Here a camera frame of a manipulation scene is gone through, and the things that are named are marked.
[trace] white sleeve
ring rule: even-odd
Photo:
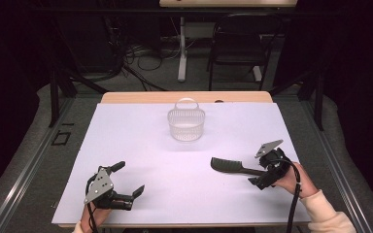
[[[81,228],[81,222],[78,221],[75,225],[75,230],[72,233],[84,233],[83,229]]]
[[[355,233],[356,229],[343,212],[335,212],[320,190],[318,193],[301,199],[307,209],[311,222],[308,228],[314,233]]]

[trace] white table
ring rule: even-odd
[[[167,113],[180,97],[200,102],[204,135],[180,143],[169,134]],[[117,193],[144,193],[132,211],[113,211],[106,227],[207,227],[287,224],[292,195],[281,188],[259,190],[247,176],[217,172],[211,158],[242,160],[262,169],[254,156],[263,143],[297,161],[276,104],[263,91],[107,93],[97,106],[52,223],[73,227],[84,206],[86,181],[98,166],[125,161],[111,179]],[[309,217],[302,204],[295,223]]]
[[[297,0],[160,0],[161,7],[168,8],[293,8]],[[180,68],[178,71],[178,81],[184,82],[187,75],[187,50],[186,50],[186,22],[185,18],[181,17],[180,23],[181,37],[181,57]],[[254,75],[257,80],[261,80],[262,76],[259,68],[254,69]]]

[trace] white paper surface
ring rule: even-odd
[[[200,104],[206,119],[203,136],[180,143],[169,133],[167,113],[174,104],[99,104],[88,128],[52,223],[74,224],[84,207],[87,180],[98,166],[125,161],[111,174],[119,194],[144,193],[132,211],[113,211],[106,224],[217,224],[288,221],[292,195],[279,187],[259,190],[245,175],[213,170],[211,158],[240,160],[263,170],[254,158],[264,143],[279,145],[298,161],[276,104]],[[309,221],[301,203],[294,221]]]

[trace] wooden table edge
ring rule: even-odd
[[[198,103],[259,102],[273,103],[267,91],[143,91],[107,92],[101,104],[175,103],[181,98],[192,98]]]
[[[250,7],[275,7],[275,8],[287,8],[287,7],[295,7],[297,0],[281,0],[281,1],[254,1],[254,0],[247,0],[247,1],[236,1],[236,2],[228,2],[228,1],[190,1],[190,0],[160,0],[159,6],[160,7],[167,7],[167,8],[236,8],[236,7],[243,7],[243,8],[250,8]]]

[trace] transparent container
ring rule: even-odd
[[[171,136],[181,142],[199,139],[204,132],[204,122],[205,112],[191,98],[178,100],[174,109],[168,113]]]

